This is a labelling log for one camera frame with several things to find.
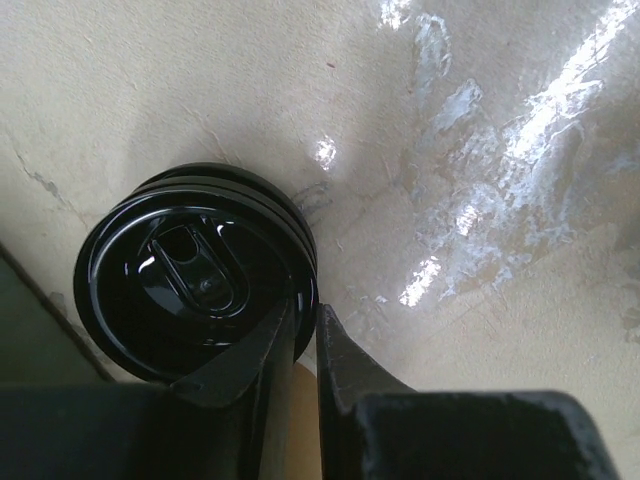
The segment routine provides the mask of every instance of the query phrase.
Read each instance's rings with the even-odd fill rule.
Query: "black plastic lid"
[[[315,244],[265,180],[228,165],[185,165],[145,182],[93,229],[74,293],[98,346],[145,380],[193,372],[282,298],[296,304],[297,358],[314,328]]]

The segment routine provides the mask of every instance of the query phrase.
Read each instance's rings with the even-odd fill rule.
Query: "glossy table surface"
[[[8,0],[0,241],[77,325],[75,257],[116,202],[243,166],[303,210],[322,301],[392,373],[567,391],[640,478],[638,10]]]

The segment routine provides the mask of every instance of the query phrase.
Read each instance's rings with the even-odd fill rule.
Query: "lid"
[[[107,355],[171,383],[283,298],[296,304],[297,358],[313,332],[315,270],[309,227],[282,192],[238,168],[192,164],[145,182],[93,229],[74,293]]]

